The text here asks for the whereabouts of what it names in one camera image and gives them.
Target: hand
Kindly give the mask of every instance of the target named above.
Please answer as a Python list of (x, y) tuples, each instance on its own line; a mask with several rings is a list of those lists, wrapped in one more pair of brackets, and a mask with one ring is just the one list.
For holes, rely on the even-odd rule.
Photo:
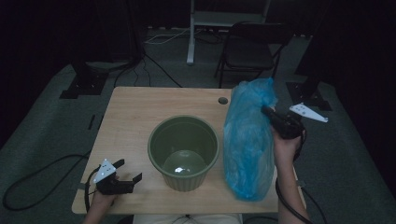
[(289, 166), (293, 164), (293, 158), (297, 148), (301, 144), (301, 137), (294, 139), (282, 139), (279, 133), (271, 127), (274, 137), (274, 155), (276, 167)]
[(99, 223), (103, 216), (106, 214), (108, 208), (113, 204), (118, 195), (104, 195), (100, 191), (96, 191), (93, 194), (91, 208), (85, 216), (84, 224), (97, 224)]

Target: black cable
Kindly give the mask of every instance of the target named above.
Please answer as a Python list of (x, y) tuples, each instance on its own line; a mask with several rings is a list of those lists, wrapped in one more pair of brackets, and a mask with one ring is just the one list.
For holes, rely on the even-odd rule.
[(275, 217), (250, 217), (244, 221), (244, 224), (249, 224), (250, 222), (254, 222), (256, 219), (268, 219), (277, 222), (277, 218)]
[(303, 145), (304, 145), (305, 140), (306, 140), (306, 135), (307, 135), (307, 131), (304, 130), (304, 133), (301, 133), (301, 144), (296, 150), (296, 153), (294, 155), (293, 161), (296, 161), (300, 157), (301, 150), (303, 149)]
[(177, 221), (181, 220), (182, 218), (186, 218), (186, 221), (188, 221), (188, 220), (190, 220), (190, 215), (185, 215), (185, 216), (183, 216), (183, 217), (178, 217), (177, 219), (175, 219), (175, 220), (172, 222), (172, 224), (175, 224)]
[(206, 44), (210, 44), (210, 45), (218, 45), (218, 44), (222, 44), (223, 43), (223, 37), (220, 34), (216, 34), (215, 32), (211, 32), (211, 31), (205, 31), (207, 34), (213, 35), (216, 38), (216, 41), (211, 42), (202, 38), (199, 38), (199, 35), (195, 36), (195, 40), (200, 41), (200, 42), (204, 42)]
[(212, 7), (213, 3), (217, 4), (218, 0), (212, 0), (207, 4), (206, 8), (204, 11), (210, 11), (210, 8)]
[(116, 80), (114, 80), (113, 88), (117, 87), (117, 80), (119, 80), (120, 76), (128, 69), (131, 69), (132, 67), (136, 66), (135, 63), (128, 63), (127, 66), (124, 67), (124, 69), (119, 72), (119, 74), (116, 76)]
[(85, 188), (84, 188), (84, 203), (85, 203), (85, 209), (88, 211), (90, 210), (90, 182), (91, 182), (91, 178), (93, 176), (93, 174), (95, 174), (96, 172), (99, 171), (101, 165), (98, 166), (98, 168), (94, 169), (90, 175), (88, 176), (87, 182), (85, 182)]
[[(72, 155), (67, 155), (67, 156), (61, 157), (60, 159), (58, 159), (58, 160), (56, 160), (56, 161), (53, 161), (53, 162), (51, 162), (50, 164), (44, 166), (43, 168), (41, 168), (41, 169), (39, 169), (39, 170), (37, 170), (37, 171), (35, 171), (35, 172), (32, 172), (32, 173), (30, 173), (29, 175), (27, 175), (27, 176), (25, 176), (25, 177), (19, 179), (18, 181), (14, 182), (10, 187), (8, 187), (8, 189), (6, 190), (6, 192), (5, 192), (4, 196), (3, 196), (3, 206), (4, 206), (7, 210), (10, 210), (10, 211), (22, 211), (22, 210), (30, 209), (30, 208), (32, 208), (32, 207), (34, 207), (34, 206), (36, 206), (36, 205), (42, 203), (44, 200), (46, 200), (46, 199), (51, 195), (51, 193), (52, 193), (53, 191), (55, 191), (55, 190), (59, 187), (59, 185), (64, 181), (64, 179), (70, 174), (70, 172), (72, 172), (72, 170), (73, 170), (83, 159), (88, 159), (87, 155), (90, 154), (90, 153), (91, 153), (91, 151), (89, 150), (89, 151), (86, 152), (84, 155), (72, 154)], [(27, 180), (27, 179), (32, 178), (32, 177), (35, 176), (35, 175), (38, 175), (40, 172), (42, 172), (42, 171), (48, 169), (51, 165), (57, 163), (58, 161), (62, 161), (62, 160), (64, 160), (64, 159), (68, 159), (68, 158), (72, 158), (72, 157), (80, 157), (80, 159), (79, 159), (75, 164), (73, 164), (73, 166), (72, 166), (72, 167), (66, 172), (66, 174), (61, 178), (61, 180), (58, 181), (58, 183), (57, 183), (57, 184), (56, 184), (56, 185), (55, 185), (55, 186), (43, 197), (43, 198), (41, 198), (40, 200), (38, 200), (38, 201), (35, 202), (35, 203), (29, 204), (29, 205), (26, 205), (26, 206), (23, 206), (23, 207), (12, 207), (11, 205), (8, 204), (8, 200), (7, 200), (8, 195), (9, 195), (10, 193), (12, 193), (13, 190), (14, 190), (20, 183), (22, 183), (23, 181), (25, 181), (25, 180)]]
[(131, 37), (131, 34), (133, 32), (131, 30), (131, 28), (134, 27), (134, 22), (132, 21), (133, 14), (132, 14), (132, 11), (131, 11), (132, 6), (130, 5), (129, 1), (121, 1), (121, 3), (123, 4), (123, 7), (126, 8), (126, 10), (124, 10), (124, 12), (125, 12), (124, 18), (125, 18), (125, 21), (126, 21), (126, 24), (127, 24), (128, 36), (129, 36), (129, 38), (128, 38), (128, 40), (129, 40), (129, 53), (130, 53), (130, 57), (132, 57), (132, 55), (134, 55), (134, 48), (133, 48), (132, 37)]
[(145, 61), (145, 59), (142, 59), (143, 60), (143, 63), (144, 63), (144, 65), (143, 65), (143, 70), (145, 70), (146, 71), (146, 73), (148, 74), (148, 85), (151, 87), (151, 76), (149, 75), (149, 71), (146, 69), (146, 61)]
[(120, 65), (120, 66), (116, 66), (116, 67), (109, 68), (109, 69), (108, 69), (108, 72), (115, 72), (115, 71), (124, 69), (124, 68), (126, 68), (126, 67), (130, 67), (130, 66), (131, 66), (130, 63), (122, 64), (122, 65)]
[(93, 192), (89, 193), (88, 195), (94, 194), (97, 190), (94, 190)]
[(277, 197), (279, 198), (279, 200), (283, 203), (283, 205), (285, 205), (285, 207), (292, 213), (294, 214), (295, 217), (297, 217), (298, 219), (300, 219), (303, 223), (306, 224), (312, 224), (312, 222), (308, 219), (306, 219), (305, 217), (303, 217), (303, 215), (301, 215), (300, 213), (298, 213), (296, 210), (294, 210), (285, 200), (285, 198), (283, 198), (282, 192), (280, 192), (280, 188), (279, 185), (277, 183), (277, 179), (275, 182), (275, 189), (276, 189), (276, 194)]
[(175, 83), (177, 84), (180, 88), (183, 88), (180, 84), (178, 84), (157, 62), (155, 62), (150, 56), (145, 54), (146, 57), (148, 57), (152, 62), (154, 62), (163, 72)]
[(134, 80), (134, 87), (136, 86), (137, 80), (139, 79), (139, 74), (136, 73), (136, 69), (134, 68), (134, 73), (136, 74), (136, 79)]
[(319, 206), (319, 204), (314, 200), (314, 198), (308, 193), (308, 191), (306, 191), (306, 189), (305, 188), (301, 188), (301, 190), (303, 191), (303, 193), (305, 193), (308, 197), (309, 197), (309, 199), (311, 199), (311, 201), (314, 203), (314, 205), (317, 207), (317, 209), (319, 210), (319, 212), (320, 212), (320, 214), (321, 214), (321, 216), (322, 216), (322, 218), (323, 218), (323, 221), (324, 221), (324, 223), (328, 223), (327, 222), (327, 219), (326, 219), (326, 216), (324, 215), (324, 212), (323, 212), (323, 210), (320, 208), (320, 206)]

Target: wooden table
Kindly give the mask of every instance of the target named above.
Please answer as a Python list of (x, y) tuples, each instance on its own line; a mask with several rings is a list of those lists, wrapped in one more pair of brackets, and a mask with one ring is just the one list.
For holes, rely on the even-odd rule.
[[(231, 90), (187, 88), (117, 87), (111, 96), (92, 154), (81, 183), (102, 163), (125, 159), (117, 170), (120, 180), (132, 180), (143, 173), (134, 186), (134, 193), (123, 194), (110, 209), (110, 214), (222, 214), (277, 212), (277, 196), (273, 186), (261, 202), (236, 200), (224, 180), (222, 139), (223, 123)], [(179, 192), (170, 189), (162, 175), (149, 160), (147, 145), (152, 130), (164, 119), (174, 115), (194, 115), (208, 121), (217, 131), (220, 154), (198, 189)], [(79, 189), (73, 202), (74, 213), (86, 213), (84, 191)]]

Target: blue plastic bag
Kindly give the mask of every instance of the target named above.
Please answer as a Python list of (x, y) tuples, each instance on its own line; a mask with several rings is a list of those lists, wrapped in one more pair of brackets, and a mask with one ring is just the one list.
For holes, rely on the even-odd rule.
[(225, 179), (235, 196), (245, 201), (262, 200), (274, 175), (274, 142), (270, 122), (262, 106), (275, 106), (271, 78), (241, 82), (233, 89), (224, 123), (223, 162)]

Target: black curtain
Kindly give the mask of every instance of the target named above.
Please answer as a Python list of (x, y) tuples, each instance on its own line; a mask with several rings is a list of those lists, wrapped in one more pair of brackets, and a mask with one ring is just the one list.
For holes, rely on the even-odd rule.
[(70, 55), (111, 59), (92, 0), (0, 4), (2, 147), (52, 76), (70, 63)]
[(334, 85), (396, 195), (396, 4), (333, 0), (296, 73)]

